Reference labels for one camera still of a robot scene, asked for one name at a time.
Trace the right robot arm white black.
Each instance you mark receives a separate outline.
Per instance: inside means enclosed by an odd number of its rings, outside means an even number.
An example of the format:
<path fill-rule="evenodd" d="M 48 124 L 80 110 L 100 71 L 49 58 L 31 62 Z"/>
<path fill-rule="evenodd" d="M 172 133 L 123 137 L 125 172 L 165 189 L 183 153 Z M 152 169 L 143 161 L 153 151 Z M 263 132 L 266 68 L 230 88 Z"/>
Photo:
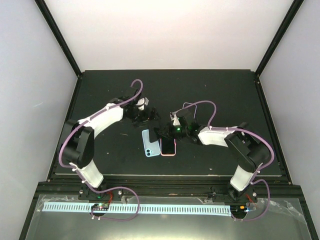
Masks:
<path fill-rule="evenodd" d="M 246 195 L 246 188 L 254 184 L 260 171 L 275 159 L 271 145 L 251 131 L 246 122 L 233 127 L 201 125 L 187 108 L 170 114 L 171 121 L 155 127 L 155 134 L 161 140 L 183 140 L 200 146 L 228 148 L 237 161 L 237 167 L 230 179 L 226 194 L 234 202 Z"/>

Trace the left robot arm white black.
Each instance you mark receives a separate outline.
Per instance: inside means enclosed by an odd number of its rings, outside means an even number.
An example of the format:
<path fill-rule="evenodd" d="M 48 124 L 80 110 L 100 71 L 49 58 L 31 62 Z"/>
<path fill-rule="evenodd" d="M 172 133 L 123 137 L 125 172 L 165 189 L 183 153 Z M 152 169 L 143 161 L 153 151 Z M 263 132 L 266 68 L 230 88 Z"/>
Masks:
<path fill-rule="evenodd" d="M 111 99 L 104 107 L 80 120 L 64 123 L 58 143 L 57 157 L 62 168 L 71 169 L 89 188 L 97 200 L 108 192 L 104 176 L 94 161 L 95 138 L 111 125 L 131 120 L 136 127 L 158 122 L 161 117 L 155 107 L 149 106 L 149 99 L 142 96 L 142 88 L 129 87 L 128 94 Z"/>

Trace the black phone case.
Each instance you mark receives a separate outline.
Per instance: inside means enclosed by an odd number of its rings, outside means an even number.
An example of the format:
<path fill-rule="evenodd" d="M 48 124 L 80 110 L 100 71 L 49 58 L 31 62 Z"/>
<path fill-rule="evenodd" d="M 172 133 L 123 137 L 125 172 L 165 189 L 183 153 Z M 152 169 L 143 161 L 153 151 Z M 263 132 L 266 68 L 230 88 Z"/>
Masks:
<path fill-rule="evenodd" d="M 154 132 L 154 127 L 153 128 L 149 128 L 149 141 L 151 143 L 159 141 L 156 137 L 156 133 Z"/>

